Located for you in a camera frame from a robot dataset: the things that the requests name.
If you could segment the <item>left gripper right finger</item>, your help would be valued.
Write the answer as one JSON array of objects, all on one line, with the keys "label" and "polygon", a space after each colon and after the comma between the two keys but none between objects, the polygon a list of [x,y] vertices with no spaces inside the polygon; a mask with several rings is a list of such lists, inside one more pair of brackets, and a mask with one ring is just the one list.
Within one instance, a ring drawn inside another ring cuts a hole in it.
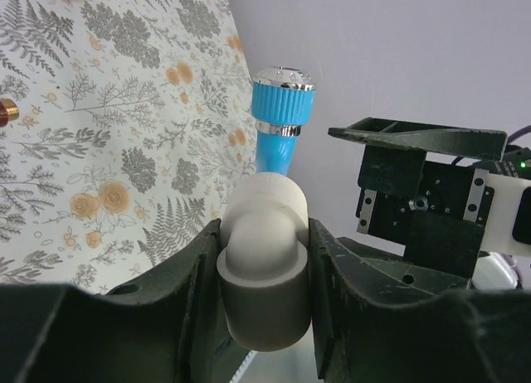
[{"label": "left gripper right finger", "polygon": [[314,354],[327,382],[527,382],[526,290],[431,293],[309,223]]}]

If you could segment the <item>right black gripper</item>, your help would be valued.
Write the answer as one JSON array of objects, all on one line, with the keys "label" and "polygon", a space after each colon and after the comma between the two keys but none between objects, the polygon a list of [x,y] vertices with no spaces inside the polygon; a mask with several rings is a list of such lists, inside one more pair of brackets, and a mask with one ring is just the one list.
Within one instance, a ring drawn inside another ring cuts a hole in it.
[{"label": "right black gripper", "polygon": [[401,256],[339,237],[375,269],[426,293],[470,289],[489,211],[488,171],[430,162],[426,152],[501,159],[508,135],[499,130],[368,117],[328,135],[364,150],[357,230],[404,245]]}]

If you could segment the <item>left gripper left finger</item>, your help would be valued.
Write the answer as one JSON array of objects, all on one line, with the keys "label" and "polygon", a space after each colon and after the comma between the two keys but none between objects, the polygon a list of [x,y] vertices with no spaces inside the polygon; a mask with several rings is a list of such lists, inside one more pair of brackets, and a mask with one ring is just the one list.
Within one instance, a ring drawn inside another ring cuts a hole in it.
[{"label": "left gripper left finger", "polygon": [[208,382],[220,223],[106,295],[70,284],[1,287],[4,382]]}]

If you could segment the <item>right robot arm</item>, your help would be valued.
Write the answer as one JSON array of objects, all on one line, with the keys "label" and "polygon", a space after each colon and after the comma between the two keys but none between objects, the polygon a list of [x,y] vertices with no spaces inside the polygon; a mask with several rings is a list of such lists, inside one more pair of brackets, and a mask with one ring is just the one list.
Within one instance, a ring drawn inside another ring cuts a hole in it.
[{"label": "right robot arm", "polygon": [[516,260],[530,255],[530,151],[514,135],[377,118],[328,133],[364,147],[358,232],[404,248],[353,252],[428,293],[523,287]]}]

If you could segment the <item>blue plastic water faucet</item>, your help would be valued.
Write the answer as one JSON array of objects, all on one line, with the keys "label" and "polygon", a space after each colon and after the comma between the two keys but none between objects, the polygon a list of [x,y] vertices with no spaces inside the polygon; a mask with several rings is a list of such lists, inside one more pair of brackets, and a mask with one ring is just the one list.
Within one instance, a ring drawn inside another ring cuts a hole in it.
[{"label": "blue plastic water faucet", "polygon": [[302,127],[309,122],[316,84],[307,73],[268,66],[252,84],[251,115],[256,120],[256,170],[286,175]]}]

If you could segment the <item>brown plastic water faucet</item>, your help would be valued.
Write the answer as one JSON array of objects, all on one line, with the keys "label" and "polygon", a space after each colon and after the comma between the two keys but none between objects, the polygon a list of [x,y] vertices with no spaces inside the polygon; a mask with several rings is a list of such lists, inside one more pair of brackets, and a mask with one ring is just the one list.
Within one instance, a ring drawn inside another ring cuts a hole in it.
[{"label": "brown plastic water faucet", "polygon": [[0,127],[6,127],[11,121],[18,119],[20,111],[11,99],[0,99]]}]

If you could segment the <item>white elbow fitting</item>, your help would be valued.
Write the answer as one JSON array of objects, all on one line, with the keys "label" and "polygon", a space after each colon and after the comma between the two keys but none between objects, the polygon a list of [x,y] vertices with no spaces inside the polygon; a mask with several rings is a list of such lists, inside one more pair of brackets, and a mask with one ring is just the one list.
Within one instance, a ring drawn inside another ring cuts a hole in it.
[{"label": "white elbow fitting", "polygon": [[278,351],[302,338],[311,320],[305,195],[288,177],[253,174],[229,198],[217,258],[227,327],[254,351]]}]

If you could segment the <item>floral patterned table mat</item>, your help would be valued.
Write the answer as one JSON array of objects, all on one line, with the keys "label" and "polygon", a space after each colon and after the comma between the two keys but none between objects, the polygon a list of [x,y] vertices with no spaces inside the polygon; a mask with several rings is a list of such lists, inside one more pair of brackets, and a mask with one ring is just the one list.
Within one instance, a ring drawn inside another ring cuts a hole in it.
[{"label": "floral patterned table mat", "polygon": [[106,293],[255,170],[228,0],[1,0],[1,281]]}]

